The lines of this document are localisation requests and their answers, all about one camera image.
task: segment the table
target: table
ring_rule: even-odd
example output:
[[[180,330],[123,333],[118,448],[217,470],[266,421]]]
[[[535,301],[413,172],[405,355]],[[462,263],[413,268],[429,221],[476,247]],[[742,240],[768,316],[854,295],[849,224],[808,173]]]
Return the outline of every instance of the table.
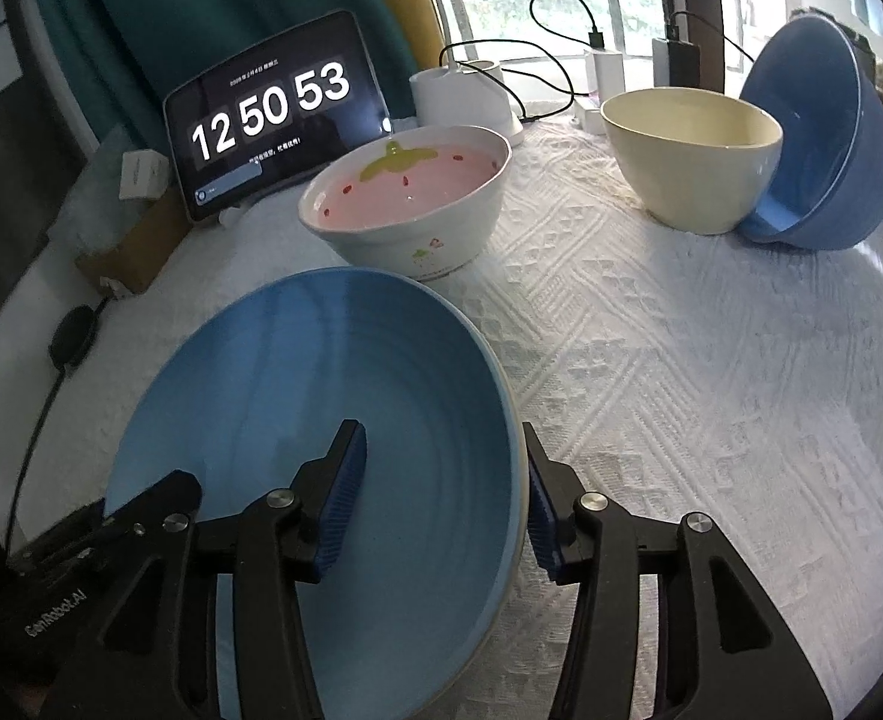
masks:
[[[109,307],[52,410],[22,499],[28,536],[102,495],[142,393],[185,338],[268,282],[342,261],[295,190],[193,232]],[[883,225],[803,253],[656,223],[604,138],[567,117],[515,151],[483,254],[430,284],[486,335],[549,455],[632,514],[709,512],[798,637],[838,716],[883,669]],[[634,716],[651,711],[643,584]],[[490,640],[418,720],[547,717],[574,611],[526,546]]]

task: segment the clock digit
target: clock digit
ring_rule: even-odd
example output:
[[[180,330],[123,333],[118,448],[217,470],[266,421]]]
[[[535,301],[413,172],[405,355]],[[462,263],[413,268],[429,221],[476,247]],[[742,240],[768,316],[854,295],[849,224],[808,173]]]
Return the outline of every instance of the clock digit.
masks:
[[[278,107],[281,109],[280,113],[275,113],[271,110],[272,97],[278,98]],[[265,108],[267,121],[272,124],[281,124],[288,118],[288,98],[286,98],[285,92],[278,86],[270,86],[265,89],[265,96],[262,98],[262,106]]]
[[[204,161],[207,162],[211,159],[211,153],[208,151],[208,141],[205,140],[204,127],[201,127],[201,124],[198,124],[198,126],[194,128],[194,132],[191,134],[191,139],[200,143],[201,154],[204,156]]]
[[[228,130],[231,128],[231,119],[228,118],[228,114],[224,111],[214,114],[214,119],[211,119],[211,131],[214,132],[219,124],[222,125],[222,133],[217,139],[217,146],[214,147],[214,150],[220,154],[222,151],[228,151],[229,148],[234,148],[235,139],[228,137]]]
[[[337,92],[333,89],[328,89],[325,91],[325,95],[328,100],[344,100],[347,97],[348,92],[351,91],[351,87],[348,85],[348,79],[344,77],[344,68],[342,67],[342,63],[340,62],[329,62],[323,68],[321,68],[321,76],[324,77],[325,80],[328,81],[329,84],[337,85],[339,87]]]
[[[294,76],[294,90],[298,93],[298,104],[306,111],[313,111],[321,104],[321,87],[316,83],[305,83],[308,79],[315,77],[315,71],[310,70],[308,73],[302,73],[300,76]],[[310,100],[305,100],[305,95],[312,94]]]
[[[238,112],[241,113],[241,129],[244,130],[244,134],[253,138],[262,129],[265,128],[265,117],[262,116],[262,112],[259,108],[251,108],[248,109],[249,105],[257,105],[258,104],[258,96],[253,95],[247,100],[241,100],[238,103]],[[255,124],[248,124],[251,119],[255,119]]]

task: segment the number 53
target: number 53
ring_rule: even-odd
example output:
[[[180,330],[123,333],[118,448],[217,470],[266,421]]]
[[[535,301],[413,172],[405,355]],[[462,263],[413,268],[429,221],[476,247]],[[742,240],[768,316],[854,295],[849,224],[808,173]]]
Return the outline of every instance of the number 53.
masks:
[[[329,62],[321,68],[321,77],[328,82],[330,88],[321,92],[321,87],[310,79],[315,77],[315,71],[310,70],[300,76],[294,76],[294,89],[298,93],[298,104],[303,110],[313,111],[328,100],[343,100],[347,97],[351,87],[348,79],[344,76],[344,68],[340,62]]]

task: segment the cream bowl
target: cream bowl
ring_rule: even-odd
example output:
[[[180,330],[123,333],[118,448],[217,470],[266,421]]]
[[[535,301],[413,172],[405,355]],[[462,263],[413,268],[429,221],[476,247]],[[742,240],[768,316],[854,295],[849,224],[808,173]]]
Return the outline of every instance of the cream bowl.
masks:
[[[399,132],[326,167],[298,216],[352,265],[438,278],[483,249],[510,162],[508,141],[483,127]]]
[[[625,180],[654,218],[678,230],[733,230],[779,165],[774,117],[704,89],[627,92],[608,100],[601,117]]]

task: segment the number 12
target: number 12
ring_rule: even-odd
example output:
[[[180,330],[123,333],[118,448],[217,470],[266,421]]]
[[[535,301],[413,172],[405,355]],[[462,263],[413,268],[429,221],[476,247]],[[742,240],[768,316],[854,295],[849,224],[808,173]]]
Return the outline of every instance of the number 12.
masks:
[[[228,118],[228,114],[224,111],[214,114],[214,117],[212,117],[211,131],[217,132],[219,124],[222,126],[222,133],[218,135],[217,144],[214,146],[214,150],[220,154],[223,151],[228,151],[229,148],[234,148],[235,139],[233,137],[228,137],[228,128],[231,127],[231,119]],[[211,153],[208,151],[208,141],[204,137],[203,124],[198,124],[198,126],[194,128],[194,132],[191,134],[191,139],[201,146],[201,154],[204,157],[204,161],[207,162],[211,159]]]

